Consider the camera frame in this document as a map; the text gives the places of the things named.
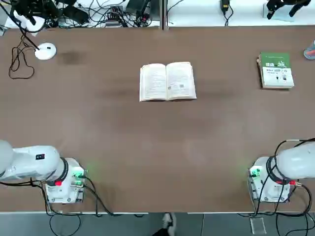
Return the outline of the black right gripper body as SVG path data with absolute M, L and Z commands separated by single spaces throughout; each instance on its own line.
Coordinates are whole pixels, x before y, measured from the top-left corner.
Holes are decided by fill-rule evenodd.
M 309 0 L 270 0 L 269 3 L 273 5 L 297 5 L 310 2 Z

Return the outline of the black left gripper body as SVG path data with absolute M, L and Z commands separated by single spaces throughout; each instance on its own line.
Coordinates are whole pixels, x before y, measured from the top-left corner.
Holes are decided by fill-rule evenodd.
M 58 12 L 53 0 L 24 0 L 23 6 L 27 12 Z

